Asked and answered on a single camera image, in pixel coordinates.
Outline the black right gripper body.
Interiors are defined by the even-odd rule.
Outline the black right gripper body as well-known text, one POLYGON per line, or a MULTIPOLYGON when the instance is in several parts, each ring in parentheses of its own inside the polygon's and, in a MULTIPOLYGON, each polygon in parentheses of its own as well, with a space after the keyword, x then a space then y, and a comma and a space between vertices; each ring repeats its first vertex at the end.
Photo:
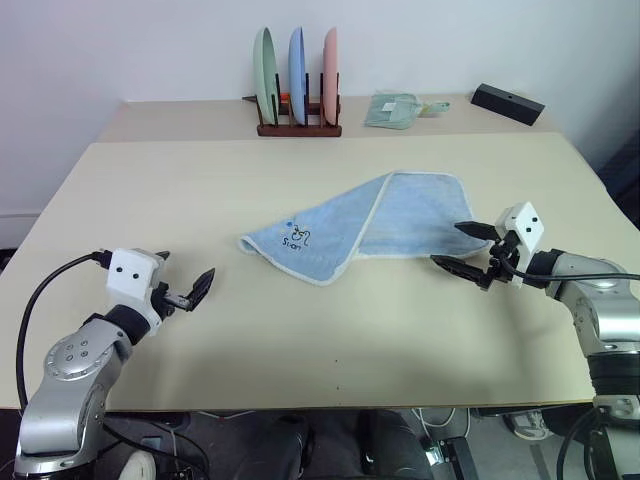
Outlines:
POLYGON ((520 239, 514 230, 509 230, 500 242, 495 242, 489 250, 489 267, 479 281, 482 290, 487 291, 494 281, 509 283, 513 280, 513 272, 520 259, 519 244, 520 239))

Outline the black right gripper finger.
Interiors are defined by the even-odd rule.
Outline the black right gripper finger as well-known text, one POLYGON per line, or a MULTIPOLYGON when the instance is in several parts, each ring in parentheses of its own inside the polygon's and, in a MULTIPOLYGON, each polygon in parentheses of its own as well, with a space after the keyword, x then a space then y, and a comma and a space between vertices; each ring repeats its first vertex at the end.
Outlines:
POLYGON ((431 255, 430 259, 446 272, 468 280, 481 289, 487 289, 487 274, 484 270, 451 256, 431 255))
POLYGON ((476 239, 493 242, 501 241, 501 237, 498 234, 496 227, 491 224, 476 221, 464 221, 457 222, 454 224, 454 226, 464 234, 476 239))

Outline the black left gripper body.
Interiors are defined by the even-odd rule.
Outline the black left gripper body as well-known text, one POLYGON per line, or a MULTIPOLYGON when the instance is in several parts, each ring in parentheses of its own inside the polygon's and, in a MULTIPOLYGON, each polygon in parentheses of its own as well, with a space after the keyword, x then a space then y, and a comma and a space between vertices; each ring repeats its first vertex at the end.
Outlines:
POLYGON ((176 310, 191 312, 192 301, 184 296, 175 294, 169 289, 169 285, 160 282, 151 293, 151 305, 161 319, 172 316, 176 310))

